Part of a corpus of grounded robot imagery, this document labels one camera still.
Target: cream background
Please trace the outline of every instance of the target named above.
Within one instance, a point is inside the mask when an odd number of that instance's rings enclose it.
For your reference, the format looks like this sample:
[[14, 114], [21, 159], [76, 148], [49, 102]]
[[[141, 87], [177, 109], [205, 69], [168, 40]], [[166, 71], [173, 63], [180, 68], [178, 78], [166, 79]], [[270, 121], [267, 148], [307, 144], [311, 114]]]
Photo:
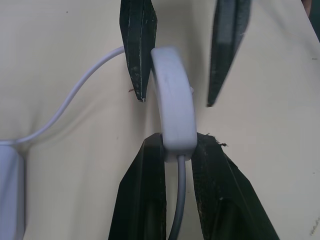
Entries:
[[[216, 105], [206, 108], [213, 0], [153, 0], [157, 46], [179, 49], [197, 130], [251, 181], [281, 240], [319, 239], [320, 44], [300, 0], [253, 0], [250, 24]], [[122, 45], [120, 0], [2, 0], [0, 138], [39, 129], [84, 72]], [[26, 159], [25, 240], [106, 240], [120, 180], [160, 131], [149, 84], [136, 100], [125, 56], [97, 71]], [[187, 164], [179, 239], [202, 239]], [[176, 166], [166, 165], [167, 233]]]

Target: white plastic connector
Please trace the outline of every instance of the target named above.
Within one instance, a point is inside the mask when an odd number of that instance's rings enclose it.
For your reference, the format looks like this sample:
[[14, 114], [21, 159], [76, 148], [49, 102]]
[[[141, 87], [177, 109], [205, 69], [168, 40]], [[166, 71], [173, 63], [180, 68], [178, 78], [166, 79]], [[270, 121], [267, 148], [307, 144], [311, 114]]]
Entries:
[[192, 91], [182, 60], [174, 47], [151, 50], [152, 72], [159, 107], [166, 162], [177, 156], [191, 158], [197, 146], [197, 128]]
[[0, 145], [0, 240], [22, 240], [25, 233], [24, 161]]

